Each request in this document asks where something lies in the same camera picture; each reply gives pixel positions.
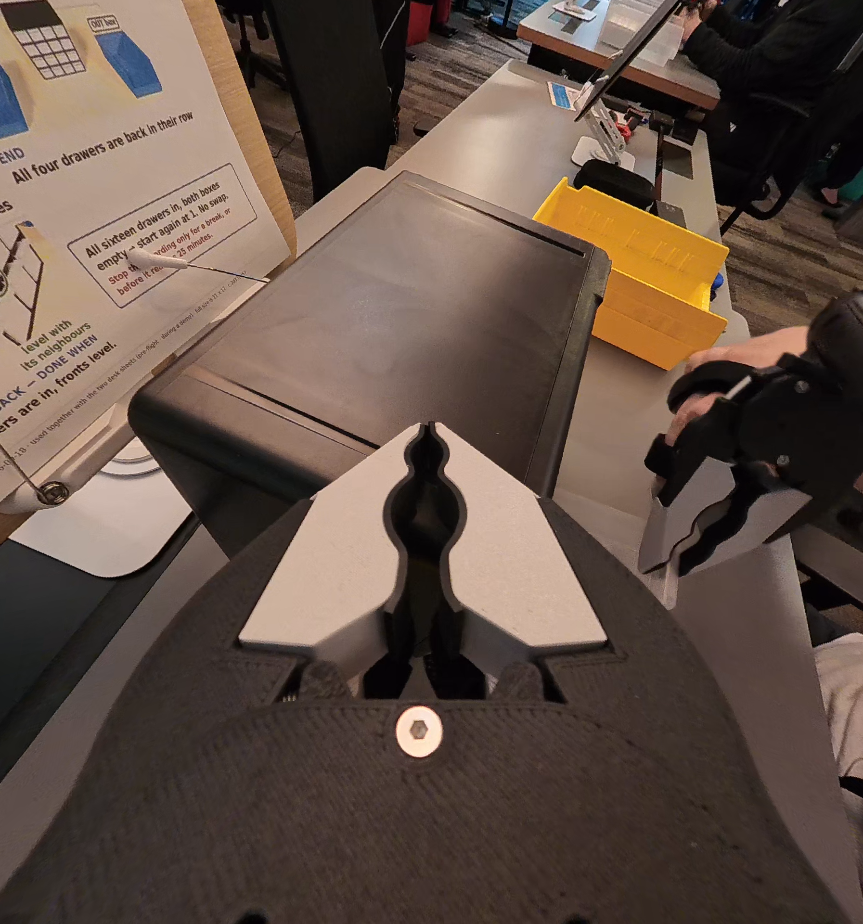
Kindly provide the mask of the black pouch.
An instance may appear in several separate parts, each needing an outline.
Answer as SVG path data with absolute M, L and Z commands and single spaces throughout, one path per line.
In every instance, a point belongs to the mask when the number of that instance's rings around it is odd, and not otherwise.
M 652 182 L 631 170 L 596 158 L 580 167 L 573 180 L 573 188 L 577 191 L 585 188 L 599 191 L 642 211 L 650 209 L 656 202 Z

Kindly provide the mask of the black handled tool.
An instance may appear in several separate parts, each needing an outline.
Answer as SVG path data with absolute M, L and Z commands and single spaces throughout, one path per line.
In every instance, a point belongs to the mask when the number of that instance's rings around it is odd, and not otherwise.
M 682 179 L 692 180 L 694 178 L 692 150 L 680 143 L 673 143 L 666 139 L 674 128 L 674 120 L 671 116 L 663 112 L 652 111 L 648 118 L 648 127 L 657 136 L 655 202 L 650 207 L 650 212 L 657 217 L 685 227 L 681 208 L 671 205 L 664 199 L 664 173 L 669 172 Z

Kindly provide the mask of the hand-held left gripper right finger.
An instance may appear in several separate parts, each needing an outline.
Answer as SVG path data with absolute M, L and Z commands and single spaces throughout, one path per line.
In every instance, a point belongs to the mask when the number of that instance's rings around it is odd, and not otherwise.
M 442 479 L 460 518 L 447 550 L 450 598 L 464 615 L 461 651 L 484 674 L 606 646 L 608 637 L 541 499 L 442 424 Z

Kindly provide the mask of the wooden desk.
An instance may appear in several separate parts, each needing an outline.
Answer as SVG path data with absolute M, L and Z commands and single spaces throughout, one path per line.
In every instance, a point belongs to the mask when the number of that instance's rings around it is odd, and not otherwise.
M 598 2 L 589 20 L 561 14 L 554 2 L 536 8 L 517 27 L 518 38 L 530 43 L 528 63 L 554 74 L 565 72 L 579 81 L 604 69 L 616 52 L 600 38 L 608 6 L 608 2 Z M 622 80 L 706 111 L 714 109 L 721 98 L 717 83 L 679 53 L 666 65 L 636 58 L 622 72 Z

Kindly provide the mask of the yellow plastic bin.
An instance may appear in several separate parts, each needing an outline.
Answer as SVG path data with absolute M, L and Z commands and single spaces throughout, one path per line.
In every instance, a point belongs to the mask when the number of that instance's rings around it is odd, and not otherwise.
M 561 179 L 534 215 L 603 249 L 610 277 L 593 333 L 666 371 L 712 347 L 727 319 L 710 292 L 729 250 L 663 218 Z

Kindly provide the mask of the person's right hand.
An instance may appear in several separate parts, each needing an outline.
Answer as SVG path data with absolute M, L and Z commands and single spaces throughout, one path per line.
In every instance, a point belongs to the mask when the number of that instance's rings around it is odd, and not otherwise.
M 691 355 L 684 364 L 683 372 L 692 373 L 698 367 L 715 361 L 769 368 L 775 366 L 785 353 L 796 356 L 803 354 L 807 348 L 807 332 L 808 327 L 795 326 L 752 337 L 739 343 L 712 347 Z M 697 393 L 686 399 L 680 405 L 679 410 L 673 414 L 665 436 L 666 444 L 673 446 L 684 428 L 692 421 L 706 415 L 720 395 L 719 392 L 706 395 Z

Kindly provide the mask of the printed instruction poster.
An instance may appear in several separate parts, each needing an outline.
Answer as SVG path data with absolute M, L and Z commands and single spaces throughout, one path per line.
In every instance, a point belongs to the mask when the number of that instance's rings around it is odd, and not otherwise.
M 289 254 L 183 2 L 0 2 L 0 503 Z

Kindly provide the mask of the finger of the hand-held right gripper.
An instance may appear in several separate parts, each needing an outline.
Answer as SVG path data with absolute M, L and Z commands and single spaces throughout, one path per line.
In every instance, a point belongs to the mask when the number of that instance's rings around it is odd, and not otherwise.
M 810 496 L 784 484 L 766 469 L 733 469 L 734 489 L 699 516 L 693 537 L 681 551 L 685 577 L 737 559 L 772 540 L 801 512 Z
M 674 468 L 650 506 L 637 556 L 641 574 L 677 565 L 702 514 L 734 490 L 733 469 L 727 462 L 700 462 L 691 473 Z

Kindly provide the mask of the black desk leg panel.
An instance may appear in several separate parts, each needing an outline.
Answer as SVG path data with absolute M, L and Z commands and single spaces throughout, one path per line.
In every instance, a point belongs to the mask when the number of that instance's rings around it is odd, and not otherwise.
M 409 3 L 277 1 L 266 9 L 319 202 L 356 171 L 386 168 Z

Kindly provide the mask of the black office chair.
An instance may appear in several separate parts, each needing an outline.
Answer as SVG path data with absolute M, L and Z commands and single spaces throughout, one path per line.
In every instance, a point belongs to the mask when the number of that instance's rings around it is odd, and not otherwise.
M 722 233 L 748 214 L 768 220 L 779 214 L 802 181 L 825 155 L 834 152 L 822 179 L 830 189 L 845 185 L 863 166 L 863 52 L 836 69 L 811 103 L 791 102 L 775 92 L 751 96 L 761 128 L 749 168 L 733 168 L 733 211 Z

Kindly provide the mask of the white tablet stand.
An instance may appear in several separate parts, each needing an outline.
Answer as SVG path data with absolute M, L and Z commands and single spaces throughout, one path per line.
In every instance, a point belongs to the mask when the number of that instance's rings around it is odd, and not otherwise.
M 599 160 L 633 171 L 635 158 L 627 147 L 632 136 L 630 127 L 603 101 L 593 103 L 591 108 L 585 112 L 584 100 L 588 90 L 590 90 L 590 85 L 587 84 L 574 103 L 576 116 L 584 118 L 586 134 L 576 144 L 572 162 L 577 167 L 582 167 L 590 160 Z

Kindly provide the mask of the black drawer cabinet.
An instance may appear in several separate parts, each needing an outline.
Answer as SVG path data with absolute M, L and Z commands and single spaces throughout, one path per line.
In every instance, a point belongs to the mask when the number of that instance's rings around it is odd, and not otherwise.
M 128 420 L 229 557 L 416 423 L 551 497 L 610 268 L 598 246 L 402 172 Z

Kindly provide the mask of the wooden poster board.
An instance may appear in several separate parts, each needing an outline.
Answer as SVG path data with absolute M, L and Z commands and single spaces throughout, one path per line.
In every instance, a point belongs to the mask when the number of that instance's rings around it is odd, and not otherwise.
M 183 6 L 232 132 L 290 250 L 281 264 L 272 266 L 270 275 L 276 275 L 297 256 L 295 218 L 282 179 L 215 2 L 183 1 Z

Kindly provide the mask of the dark tablet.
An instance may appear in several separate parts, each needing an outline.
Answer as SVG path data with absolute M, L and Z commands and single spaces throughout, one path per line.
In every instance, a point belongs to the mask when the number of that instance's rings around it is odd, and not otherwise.
M 601 97 L 622 75 L 622 72 L 655 38 L 663 26 L 673 17 L 681 14 L 692 2 L 668 1 L 649 15 L 646 21 L 635 32 L 633 38 L 610 59 L 610 63 L 601 74 L 590 82 L 588 89 L 583 88 L 575 103 L 576 118 L 578 122 L 600 101 Z

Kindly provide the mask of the white document stand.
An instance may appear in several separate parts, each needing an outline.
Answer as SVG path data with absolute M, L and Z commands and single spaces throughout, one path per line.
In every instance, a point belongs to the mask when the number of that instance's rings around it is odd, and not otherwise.
M 69 497 L 46 507 L 27 488 L 0 513 L 28 514 L 11 535 L 22 546 L 101 578 L 130 575 L 162 550 L 191 509 L 115 404 L 32 480 L 60 482 Z

